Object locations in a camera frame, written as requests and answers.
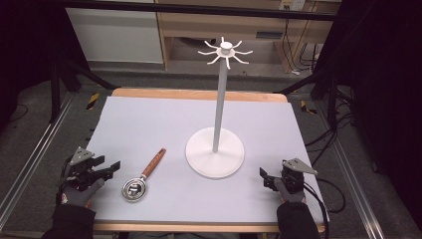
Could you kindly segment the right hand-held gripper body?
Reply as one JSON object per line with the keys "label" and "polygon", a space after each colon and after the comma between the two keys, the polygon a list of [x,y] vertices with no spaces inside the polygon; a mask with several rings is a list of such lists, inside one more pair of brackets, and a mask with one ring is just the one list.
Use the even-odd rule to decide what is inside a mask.
{"label": "right hand-held gripper body", "polygon": [[304,174],[317,175],[317,171],[298,158],[284,160],[282,162],[281,180],[289,193],[295,194],[304,189]]}

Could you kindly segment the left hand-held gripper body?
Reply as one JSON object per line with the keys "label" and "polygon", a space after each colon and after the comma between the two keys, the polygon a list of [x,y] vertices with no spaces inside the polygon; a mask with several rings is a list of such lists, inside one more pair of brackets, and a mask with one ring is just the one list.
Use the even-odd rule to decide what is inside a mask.
{"label": "left hand-held gripper body", "polygon": [[112,177],[100,176],[101,169],[95,170],[96,166],[91,165],[92,157],[95,157],[92,152],[78,147],[63,165],[59,180],[59,190],[65,185],[71,185],[79,191],[83,191],[100,178],[104,181],[112,179]]}

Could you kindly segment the metal strainer spoon wooden handle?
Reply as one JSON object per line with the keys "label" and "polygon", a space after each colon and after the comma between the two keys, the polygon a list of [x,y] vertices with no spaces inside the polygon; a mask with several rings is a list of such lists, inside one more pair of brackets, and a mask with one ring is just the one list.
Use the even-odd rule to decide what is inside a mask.
{"label": "metal strainer spoon wooden handle", "polygon": [[135,202],[143,197],[143,195],[146,193],[146,179],[150,176],[165,153],[166,149],[162,148],[150,161],[140,177],[134,177],[123,185],[121,189],[121,195],[126,201]]}

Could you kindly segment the white hook rack stand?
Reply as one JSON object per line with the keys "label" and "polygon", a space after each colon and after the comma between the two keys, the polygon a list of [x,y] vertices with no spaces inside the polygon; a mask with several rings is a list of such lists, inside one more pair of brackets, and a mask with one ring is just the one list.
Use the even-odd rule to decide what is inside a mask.
{"label": "white hook rack stand", "polygon": [[228,71],[231,69],[230,60],[234,59],[240,64],[248,65],[248,62],[240,60],[237,55],[249,55],[252,51],[239,52],[237,48],[242,42],[233,45],[224,37],[221,38],[218,47],[208,42],[205,44],[212,48],[212,51],[199,51],[199,54],[204,56],[215,54],[216,58],[209,62],[209,65],[216,62],[220,64],[214,126],[202,128],[189,138],[185,146],[185,156],[196,173],[206,178],[222,179],[234,174],[242,166],[245,158],[242,140],[222,127]]}

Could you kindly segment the person's right hand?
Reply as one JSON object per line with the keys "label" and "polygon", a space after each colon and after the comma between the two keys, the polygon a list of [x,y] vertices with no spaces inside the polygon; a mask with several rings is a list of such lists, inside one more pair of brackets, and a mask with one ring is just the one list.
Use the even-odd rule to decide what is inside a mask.
{"label": "person's right hand", "polygon": [[296,192],[296,193],[290,193],[288,191],[288,189],[286,188],[285,184],[283,183],[283,181],[279,178],[276,178],[274,180],[274,184],[281,194],[281,197],[282,197],[281,202],[282,203],[286,203],[286,202],[305,203],[306,202],[305,193],[303,191]]}

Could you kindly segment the person's left hand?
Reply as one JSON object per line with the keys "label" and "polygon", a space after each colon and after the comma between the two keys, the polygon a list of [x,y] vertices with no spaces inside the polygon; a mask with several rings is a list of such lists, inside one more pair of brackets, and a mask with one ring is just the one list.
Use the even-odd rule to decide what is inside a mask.
{"label": "person's left hand", "polygon": [[79,191],[71,185],[65,185],[60,191],[58,196],[59,205],[73,205],[79,207],[87,207],[91,198],[102,188],[105,181],[100,178],[95,181],[88,189]]}

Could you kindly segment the yellow black hazard tape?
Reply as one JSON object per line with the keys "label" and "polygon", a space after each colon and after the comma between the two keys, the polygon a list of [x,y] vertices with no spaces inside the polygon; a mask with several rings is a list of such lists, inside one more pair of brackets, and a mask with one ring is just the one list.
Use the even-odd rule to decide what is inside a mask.
{"label": "yellow black hazard tape", "polygon": [[87,104],[87,110],[91,110],[94,107],[94,105],[95,105],[96,101],[98,100],[99,96],[100,96],[99,93],[94,93],[94,94],[91,95],[90,100]]}
{"label": "yellow black hazard tape", "polygon": [[312,114],[312,115],[317,115],[317,110],[314,110],[314,109],[309,109],[309,108],[307,107],[307,103],[306,103],[306,101],[301,101],[301,111],[302,111],[302,112],[309,113],[309,114]]}

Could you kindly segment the black metal stand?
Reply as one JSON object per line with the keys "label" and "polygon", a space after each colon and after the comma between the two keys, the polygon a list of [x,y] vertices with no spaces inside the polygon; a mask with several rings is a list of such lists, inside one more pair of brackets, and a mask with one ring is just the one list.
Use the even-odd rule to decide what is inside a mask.
{"label": "black metal stand", "polygon": [[277,94],[288,95],[295,90],[300,89],[309,84],[314,84],[314,88],[311,92],[311,98],[313,100],[321,100],[325,95],[328,95],[327,103],[327,122],[330,127],[337,128],[336,118],[336,99],[340,98],[346,100],[348,103],[352,102],[352,97],[342,92],[338,88],[337,77],[333,71],[320,70],[310,76],[294,83],[293,85],[286,87],[283,90],[277,91]]}
{"label": "black metal stand", "polygon": [[52,102],[50,122],[56,121],[61,112],[61,84],[64,84],[69,92],[78,92],[82,88],[77,75],[83,75],[84,77],[107,90],[118,89],[118,86],[107,82],[106,80],[92,73],[90,70],[87,70],[68,59],[53,62],[50,70]]}

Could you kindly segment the black curtain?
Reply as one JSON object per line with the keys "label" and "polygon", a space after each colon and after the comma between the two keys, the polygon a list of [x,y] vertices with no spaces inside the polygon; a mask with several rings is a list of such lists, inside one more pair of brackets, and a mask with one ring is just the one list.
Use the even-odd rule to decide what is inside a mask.
{"label": "black curtain", "polygon": [[373,159],[422,230],[422,0],[342,0],[316,68],[352,87]]}
{"label": "black curtain", "polygon": [[0,0],[0,129],[20,92],[48,81],[52,65],[68,90],[81,88],[67,60],[89,67],[65,8],[45,0]]}

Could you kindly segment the white cabinet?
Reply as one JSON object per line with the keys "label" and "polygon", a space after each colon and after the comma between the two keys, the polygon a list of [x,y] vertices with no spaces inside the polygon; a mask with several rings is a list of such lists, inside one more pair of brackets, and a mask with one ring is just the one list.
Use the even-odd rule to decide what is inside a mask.
{"label": "white cabinet", "polygon": [[67,13],[89,61],[163,63],[154,13],[76,8]]}

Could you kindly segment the white power strip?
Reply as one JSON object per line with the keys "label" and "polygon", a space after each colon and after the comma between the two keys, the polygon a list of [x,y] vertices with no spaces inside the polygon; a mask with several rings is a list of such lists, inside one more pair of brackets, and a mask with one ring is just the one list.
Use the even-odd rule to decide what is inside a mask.
{"label": "white power strip", "polygon": [[288,11],[302,11],[306,0],[281,0],[279,9]]}

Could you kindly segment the aluminium floor rail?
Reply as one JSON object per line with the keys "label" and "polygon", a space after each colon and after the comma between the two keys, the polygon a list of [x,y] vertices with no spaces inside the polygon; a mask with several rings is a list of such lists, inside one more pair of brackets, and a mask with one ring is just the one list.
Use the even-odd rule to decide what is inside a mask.
{"label": "aluminium floor rail", "polygon": [[385,239],[381,226],[372,210],[364,190],[358,181],[346,153],[339,139],[333,142],[334,154],[339,168],[342,172],[344,181],[352,197],[353,203],[359,214],[364,229],[369,239]]}
{"label": "aluminium floor rail", "polygon": [[59,112],[56,118],[48,124],[37,144],[31,151],[24,166],[13,181],[9,191],[4,199],[0,202],[0,232],[3,230],[10,215],[12,214],[17,202],[23,194],[29,180],[38,167],[38,164],[44,156],[46,150],[53,141],[58,129],[60,128],[64,118],[66,117],[70,106],[72,105],[75,93],[66,93],[64,101],[59,103]]}

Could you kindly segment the black metal frame bar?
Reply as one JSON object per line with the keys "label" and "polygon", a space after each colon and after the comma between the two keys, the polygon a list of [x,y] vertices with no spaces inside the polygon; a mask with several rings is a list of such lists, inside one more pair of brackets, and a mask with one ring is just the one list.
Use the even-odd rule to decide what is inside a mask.
{"label": "black metal frame bar", "polygon": [[63,7],[98,9],[98,10],[119,10],[139,12],[159,12],[177,14],[203,14],[219,16],[239,16],[274,19],[295,19],[295,20],[316,20],[334,21],[337,16],[333,13],[316,13],[302,11],[267,10],[237,7],[160,4],[160,3],[138,3],[138,2],[115,2],[101,0],[49,0],[54,4]]}

